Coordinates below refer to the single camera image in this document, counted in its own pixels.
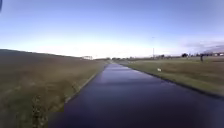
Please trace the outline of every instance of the wet road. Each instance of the wet road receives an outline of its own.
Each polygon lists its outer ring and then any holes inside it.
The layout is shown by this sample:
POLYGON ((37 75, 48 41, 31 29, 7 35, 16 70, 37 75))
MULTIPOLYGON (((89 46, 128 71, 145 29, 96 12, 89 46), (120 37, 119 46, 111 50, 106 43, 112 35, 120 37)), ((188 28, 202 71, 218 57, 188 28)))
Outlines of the wet road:
POLYGON ((224 128, 224 100, 110 64, 50 128, 224 128))

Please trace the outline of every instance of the building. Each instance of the building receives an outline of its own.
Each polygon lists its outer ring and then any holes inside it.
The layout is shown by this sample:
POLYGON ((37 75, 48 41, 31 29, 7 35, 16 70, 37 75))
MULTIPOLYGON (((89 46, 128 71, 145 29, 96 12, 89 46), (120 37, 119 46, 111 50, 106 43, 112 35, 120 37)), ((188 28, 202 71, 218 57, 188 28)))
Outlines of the building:
POLYGON ((86 59, 86 60, 93 60, 93 57, 92 56, 83 56, 82 58, 83 59, 86 59))

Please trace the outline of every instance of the dry grass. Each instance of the dry grass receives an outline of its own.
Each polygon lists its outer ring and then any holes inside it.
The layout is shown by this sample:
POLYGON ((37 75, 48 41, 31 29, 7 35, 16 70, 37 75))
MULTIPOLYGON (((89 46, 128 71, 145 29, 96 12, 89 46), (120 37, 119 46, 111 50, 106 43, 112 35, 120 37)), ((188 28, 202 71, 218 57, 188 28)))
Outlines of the dry grass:
POLYGON ((181 58, 123 64, 206 92, 224 95, 224 57, 207 57, 203 63, 199 58, 181 58))
POLYGON ((102 61, 0 50, 0 127, 39 128, 102 61))

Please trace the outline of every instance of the utility pole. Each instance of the utility pole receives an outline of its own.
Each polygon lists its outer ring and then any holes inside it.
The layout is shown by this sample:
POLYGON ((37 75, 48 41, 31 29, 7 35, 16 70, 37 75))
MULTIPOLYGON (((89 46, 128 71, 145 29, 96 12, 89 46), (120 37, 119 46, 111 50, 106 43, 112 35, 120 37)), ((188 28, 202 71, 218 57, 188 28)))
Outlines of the utility pole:
POLYGON ((155 49, 153 48, 153 59, 155 59, 155 49))
POLYGON ((154 48, 154 39, 155 37, 152 37, 152 44, 153 44, 153 51, 152 51, 152 54, 153 54, 153 59, 155 59, 155 48, 154 48))

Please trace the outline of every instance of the blue sky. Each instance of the blue sky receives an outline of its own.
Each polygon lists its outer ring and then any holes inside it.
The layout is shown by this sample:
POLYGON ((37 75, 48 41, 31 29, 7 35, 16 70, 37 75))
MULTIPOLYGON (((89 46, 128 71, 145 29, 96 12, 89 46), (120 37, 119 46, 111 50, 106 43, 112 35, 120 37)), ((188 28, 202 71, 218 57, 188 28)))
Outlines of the blue sky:
POLYGON ((224 44, 223 0, 3 0, 0 48, 100 57, 224 44))

